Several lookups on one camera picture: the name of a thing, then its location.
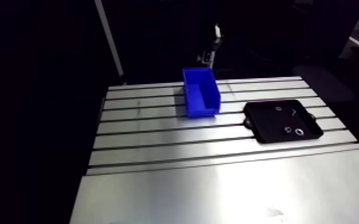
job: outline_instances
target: blue storage bin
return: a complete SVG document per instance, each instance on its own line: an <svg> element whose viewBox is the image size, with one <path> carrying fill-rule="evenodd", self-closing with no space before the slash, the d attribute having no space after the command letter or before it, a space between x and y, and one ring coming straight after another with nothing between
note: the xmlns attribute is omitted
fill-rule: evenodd
<svg viewBox="0 0 359 224"><path fill-rule="evenodd" d="M209 68L183 69L188 117L213 116L220 111L220 92Z"/></svg>

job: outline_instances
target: black plastic tray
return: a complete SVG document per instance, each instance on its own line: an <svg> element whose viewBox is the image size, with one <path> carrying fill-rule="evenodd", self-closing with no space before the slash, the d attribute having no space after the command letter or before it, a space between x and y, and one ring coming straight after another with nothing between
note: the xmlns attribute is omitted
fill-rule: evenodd
<svg viewBox="0 0 359 224"><path fill-rule="evenodd" d="M295 99L249 102L243 112L246 116L244 125L253 131L261 143L316 139L323 135L315 117ZM303 135L298 135L296 129L301 129Z"/></svg>

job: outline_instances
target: metal surface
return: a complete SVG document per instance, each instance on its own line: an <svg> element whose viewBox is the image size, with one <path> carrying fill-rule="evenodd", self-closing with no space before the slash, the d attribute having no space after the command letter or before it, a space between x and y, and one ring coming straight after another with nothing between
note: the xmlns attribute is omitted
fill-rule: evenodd
<svg viewBox="0 0 359 224"><path fill-rule="evenodd" d="M85 176L70 223L359 223L359 150Z"/></svg>
<svg viewBox="0 0 359 224"><path fill-rule="evenodd" d="M320 107L325 106L325 103L319 97L312 98L297 98L304 107ZM220 114L224 113L240 113L242 112L245 102L223 102L220 108ZM311 110L322 111L320 113L327 113L331 111L328 107L308 108ZM105 110L101 115L101 121L108 120L131 120L131 119L149 119L149 118L162 118L162 117L178 117L185 116L185 106L165 105L162 107L152 108L138 108L138 109L123 109L123 110Z"/></svg>
<svg viewBox="0 0 359 224"><path fill-rule="evenodd" d="M234 84L218 84L220 93L226 92L242 92L257 90L275 90L275 89L302 89L309 88L308 84L303 80L289 82L263 82L263 83L234 83ZM139 98L139 97L158 97L183 95L182 86L152 88L152 89L128 89L122 91L107 92L106 99L122 99L122 98Z"/></svg>
<svg viewBox="0 0 359 224"><path fill-rule="evenodd" d="M108 166L94 166L88 169L87 175L106 175L114 173L147 172L151 170L185 169L189 167L211 166L247 161L268 160L273 158L300 157L304 155L318 155L339 151L359 150L359 144L338 144L319 146L314 148L297 148L294 150L261 151L258 153L233 154L217 157L200 157L197 160L162 160L153 163L127 163Z"/></svg>
<svg viewBox="0 0 359 224"><path fill-rule="evenodd" d="M263 78L263 79L227 79L227 80L217 80L217 84L226 84L226 83L253 83L253 82L280 82L280 81L290 81L290 80L302 80L300 76L292 77L273 77L273 78ZM170 82L170 83L154 83L154 84L143 84L143 85L133 85L133 86L110 86L109 91L123 90L123 89L148 89L148 88L162 88L168 86L183 86L183 82Z"/></svg>
<svg viewBox="0 0 359 224"><path fill-rule="evenodd" d="M300 77L220 80L215 117L182 83L109 88L71 224L359 223L359 143ZM297 98L318 139L260 144L246 101Z"/></svg>
<svg viewBox="0 0 359 224"><path fill-rule="evenodd" d="M255 91L255 92L234 92L221 94L221 102L232 101L253 101L260 99L277 99L277 98L302 98L315 97L316 93L311 89L282 89L276 91ZM164 105L184 105L184 96L169 97L150 97L139 99L114 99L106 100L104 103L105 110L124 109L124 108L141 108L141 107L159 107Z"/></svg>
<svg viewBox="0 0 359 224"><path fill-rule="evenodd" d="M321 114L313 114L322 129L339 129L345 126L337 118L321 119ZM243 113L219 114L215 117L188 119L187 117L171 117L161 119L129 120L124 122L103 122L99 124L97 133L146 132L151 130L175 130L186 128L234 126L241 125L245 119Z"/></svg>
<svg viewBox="0 0 359 224"><path fill-rule="evenodd" d="M193 144L127 148L122 150L94 151L89 165L145 163L165 160L208 158L276 150L299 150L305 147L322 147L353 143L356 138L348 130L325 132L319 139L295 142L260 144L253 138Z"/></svg>

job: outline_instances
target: small ring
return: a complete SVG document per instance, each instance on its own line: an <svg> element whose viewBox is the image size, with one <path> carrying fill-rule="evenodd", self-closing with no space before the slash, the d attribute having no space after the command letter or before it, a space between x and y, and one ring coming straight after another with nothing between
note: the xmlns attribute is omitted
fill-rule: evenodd
<svg viewBox="0 0 359 224"><path fill-rule="evenodd" d="M304 131L302 129L300 129L300 128L295 129L295 133L297 135L299 135L299 136L304 136L305 135Z"/></svg>

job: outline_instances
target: office chair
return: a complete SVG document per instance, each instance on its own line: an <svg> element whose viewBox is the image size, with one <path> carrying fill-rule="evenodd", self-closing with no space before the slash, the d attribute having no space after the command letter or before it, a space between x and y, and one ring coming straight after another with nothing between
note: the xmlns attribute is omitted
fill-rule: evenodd
<svg viewBox="0 0 359 224"><path fill-rule="evenodd" d="M347 102L354 94L324 67L334 65L359 20L359 0L314 0L296 48L292 74L302 76L326 102Z"/></svg>

